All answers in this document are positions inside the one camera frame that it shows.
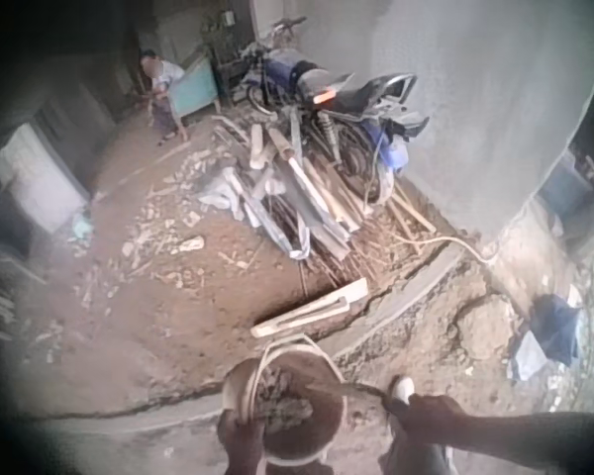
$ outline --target plastic bucket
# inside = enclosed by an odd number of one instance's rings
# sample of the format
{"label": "plastic bucket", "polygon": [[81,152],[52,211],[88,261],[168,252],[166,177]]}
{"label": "plastic bucket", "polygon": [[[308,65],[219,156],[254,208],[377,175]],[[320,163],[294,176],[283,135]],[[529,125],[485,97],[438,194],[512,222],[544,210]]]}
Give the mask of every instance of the plastic bucket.
{"label": "plastic bucket", "polygon": [[265,435],[266,460],[279,466],[306,465],[320,458],[332,445],[346,418],[347,401],[344,396],[308,389],[300,381],[344,382],[344,377],[311,339],[305,335],[291,336],[271,343],[262,358],[245,360],[227,375],[223,386],[224,409],[235,410],[243,422],[254,417],[259,377],[269,367],[281,367],[297,376],[291,382],[291,392],[308,399],[313,414],[297,427]]}

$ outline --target motorcycle shock absorber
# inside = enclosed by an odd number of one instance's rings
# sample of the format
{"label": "motorcycle shock absorber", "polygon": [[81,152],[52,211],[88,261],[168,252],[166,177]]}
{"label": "motorcycle shock absorber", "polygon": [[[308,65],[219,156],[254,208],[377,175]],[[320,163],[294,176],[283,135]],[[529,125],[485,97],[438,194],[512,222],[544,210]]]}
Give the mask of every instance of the motorcycle shock absorber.
{"label": "motorcycle shock absorber", "polygon": [[326,141],[333,151],[335,164],[341,163],[341,151],[339,149],[339,137],[337,136],[337,128],[333,124],[333,120],[325,112],[319,111],[319,122],[321,124],[322,132],[326,137]]}

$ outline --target shirt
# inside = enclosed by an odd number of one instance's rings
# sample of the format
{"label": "shirt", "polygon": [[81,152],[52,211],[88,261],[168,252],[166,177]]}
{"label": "shirt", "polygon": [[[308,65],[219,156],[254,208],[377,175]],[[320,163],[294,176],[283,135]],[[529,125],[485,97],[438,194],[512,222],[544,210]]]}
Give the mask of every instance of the shirt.
{"label": "shirt", "polygon": [[171,83],[180,79],[184,74],[185,71],[182,67],[173,62],[161,60],[160,63],[162,64],[162,73],[159,77],[155,77],[151,80],[151,87],[155,89],[157,86],[165,86],[165,89],[169,89]]}

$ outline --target motorcycle wheel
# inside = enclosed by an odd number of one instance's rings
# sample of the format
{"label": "motorcycle wheel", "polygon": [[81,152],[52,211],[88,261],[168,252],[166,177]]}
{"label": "motorcycle wheel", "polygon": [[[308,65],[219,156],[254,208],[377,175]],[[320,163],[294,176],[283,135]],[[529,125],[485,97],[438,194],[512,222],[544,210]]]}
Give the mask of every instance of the motorcycle wheel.
{"label": "motorcycle wheel", "polygon": [[257,85],[251,85],[247,88],[247,100],[258,112],[267,116],[272,116],[273,111],[266,109],[262,96],[261,87]]}
{"label": "motorcycle wheel", "polygon": [[372,178],[372,160],[376,145],[367,132],[359,125],[335,121],[339,132],[339,148],[342,165],[338,171],[346,185],[361,199],[367,191],[367,203],[381,205],[394,191],[394,170],[376,157]]}

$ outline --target blue motorcycle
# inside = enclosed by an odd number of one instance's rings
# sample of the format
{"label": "blue motorcycle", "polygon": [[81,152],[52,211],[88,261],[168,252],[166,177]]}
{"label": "blue motorcycle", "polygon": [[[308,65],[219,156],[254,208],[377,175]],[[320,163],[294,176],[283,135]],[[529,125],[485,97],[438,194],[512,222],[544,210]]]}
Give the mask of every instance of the blue motorcycle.
{"label": "blue motorcycle", "polygon": [[429,122],[404,107],[417,77],[389,74],[348,89],[352,74],[335,77],[291,47],[293,27],[305,20],[280,20],[245,49],[251,66],[244,78],[247,99],[264,114],[298,105],[304,135],[347,186],[369,204],[384,203],[394,173],[409,161],[406,144]]}

